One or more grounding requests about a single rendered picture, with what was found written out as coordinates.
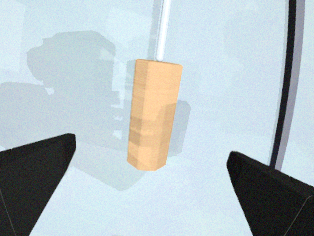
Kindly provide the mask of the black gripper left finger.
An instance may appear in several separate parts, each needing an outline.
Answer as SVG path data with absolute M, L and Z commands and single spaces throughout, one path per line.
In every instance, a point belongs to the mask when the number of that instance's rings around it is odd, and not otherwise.
M 0 151 L 0 236 L 29 236 L 75 157 L 76 135 Z

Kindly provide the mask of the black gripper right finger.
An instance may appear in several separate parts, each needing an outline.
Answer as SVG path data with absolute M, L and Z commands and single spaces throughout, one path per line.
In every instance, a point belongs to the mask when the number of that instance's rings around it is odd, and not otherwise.
M 253 236 L 314 236 L 314 186 L 234 150 L 226 169 Z

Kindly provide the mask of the tool with tan handle and white shaft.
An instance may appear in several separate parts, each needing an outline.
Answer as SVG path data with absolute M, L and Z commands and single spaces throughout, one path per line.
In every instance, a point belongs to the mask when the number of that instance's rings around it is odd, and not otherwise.
M 162 5 L 156 59 L 134 61 L 126 163 L 136 170 L 157 171 L 166 166 L 176 114 L 182 70 L 180 63 L 164 62 L 172 0 Z

